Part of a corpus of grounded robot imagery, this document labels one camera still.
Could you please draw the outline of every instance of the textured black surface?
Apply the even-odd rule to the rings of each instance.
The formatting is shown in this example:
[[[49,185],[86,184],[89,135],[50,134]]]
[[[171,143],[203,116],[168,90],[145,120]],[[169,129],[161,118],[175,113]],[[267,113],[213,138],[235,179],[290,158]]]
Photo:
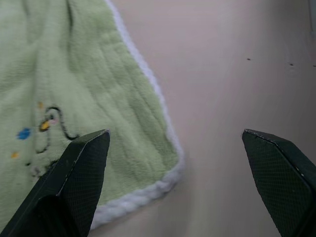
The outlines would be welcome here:
[[[100,136],[87,143],[72,171],[61,198],[70,210],[80,236],[88,235],[104,179],[108,146],[106,137]]]
[[[298,166],[308,164],[309,171],[315,166],[293,143],[276,136],[246,130],[242,139],[257,190],[281,236],[302,236],[315,198]]]
[[[38,180],[0,237],[87,237],[109,144],[107,130],[72,141]]]

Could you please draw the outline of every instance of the black embroidered line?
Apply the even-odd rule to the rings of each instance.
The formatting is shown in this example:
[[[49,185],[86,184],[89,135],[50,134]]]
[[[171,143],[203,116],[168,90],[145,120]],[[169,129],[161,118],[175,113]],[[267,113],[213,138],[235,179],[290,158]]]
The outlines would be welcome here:
[[[70,135],[68,134],[68,132],[67,132],[67,130],[66,130],[66,127],[65,127],[65,125],[64,125],[64,118],[63,118],[63,113],[61,112],[61,110],[60,110],[58,107],[56,107],[56,106],[51,106],[51,107],[48,107],[48,108],[46,109],[46,114],[47,114],[50,110],[56,110],[56,111],[57,111],[57,113],[58,113],[58,115],[59,115],[60,126],[61,126],[61,129],[63,130],[63,133],[64,133],[65,137],[67,137],[67,139],[68,139],[68,140],[71,140],[71,141],[77,139],[77,138],[79,137],[79,135],[76,135],[76,136],[72,137],[72,136],[70,136]]]
[[[46,131],[47,132],[47,144],[44,147],[44,149],[42,149],[41,151],[36,151],[36,154],[41,154],[47,151],[48,147],[50,146],[50,133],[49,130]]]
[[[67,12],[68,12],[68,20],[69,20],[69,32],[72,31],[73,28],[73,13],[72,13],[72,8],[70,6],[69,1],[67,1]]]

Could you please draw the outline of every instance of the embroidered design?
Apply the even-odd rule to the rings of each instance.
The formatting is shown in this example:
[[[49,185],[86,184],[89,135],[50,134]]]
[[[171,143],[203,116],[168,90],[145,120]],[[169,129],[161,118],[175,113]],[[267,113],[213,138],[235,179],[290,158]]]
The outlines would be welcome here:
[[[31,130],[29,128],[24,128],[22,131],[20,131],[17,135],[17,138],[20,140],[27,139],[31,134]]]
[[[57,112],[59,119],[55,118],[54,114],[51,114],[53,111]],[[46,132],[47,144],[41,151],[36,151],[37,154],[40,154],[40,153],[47,151],[48,147],[50,146],[50,132],[49,132],[50,125],[55,125],[57,122],[59,122],[61,129],[64,133],[64,136],[68,140],[72,141],[72,140],[75,140],[76,138],[79,137],[79,135],[75,135],[75,136],[69,135],[69,133],[66,130],[65,124],[64,124],[63,113],[61,112],[61,110],[58,107],[56,107],[56,106],[48,107],[45,111],[45,120],[39,125],[39,131]]]
[[[58,160],[51,161],[48,165],[44,166],[44,170],[42,169],[42,171],[37,166],[32,167],[31,168],[32,177],[38,178],[38,179],[41,178],[43,174],[47,173],[50,168],[53,168],[57,162]]]
[[[18,152],[13,152],[11,155],[12,159],[18,158],[19,157],[19,153]]]

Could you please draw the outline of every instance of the yellow dot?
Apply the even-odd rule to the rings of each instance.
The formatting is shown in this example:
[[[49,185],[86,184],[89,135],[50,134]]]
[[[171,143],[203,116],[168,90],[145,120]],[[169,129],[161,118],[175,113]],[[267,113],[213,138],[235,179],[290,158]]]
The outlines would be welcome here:
[[[40,108],[40,109],[44,108],[43,102],[39,102],[39,108]]]
[[[19,157],[19,153],[18,152],[13,152],[11,155],[12,159],[18,158]]]

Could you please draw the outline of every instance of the embroidered duck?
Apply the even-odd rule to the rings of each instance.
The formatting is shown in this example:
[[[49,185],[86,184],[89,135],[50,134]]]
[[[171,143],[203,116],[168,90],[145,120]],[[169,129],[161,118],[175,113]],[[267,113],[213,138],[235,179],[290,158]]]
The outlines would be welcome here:
[[[54,116],[54,114],[52,114],[53,111],[57,112],[59,118],[56,118]],[[46,143],[46,146],[42,150],[37,151],[37,154],[45,152],[48,149],[48,147],[50,146],[49,129],[50,129],[51,125],[57,124],[57,122],[59,122],[61,129],[63,131],[63,134],[68,140],[72,141],[72,140],[75,140],[76,138],[79,137],[79,135],[75,135],[75,136],[69,135],[69,133],[66,130],[65,124],[64,124],[63,113],[61,112],[61,110],[58,107],[55,107],[55,106],[48,107],[45,110],[45,120],[39,125],[39,131],[46,132],[47,143]]]

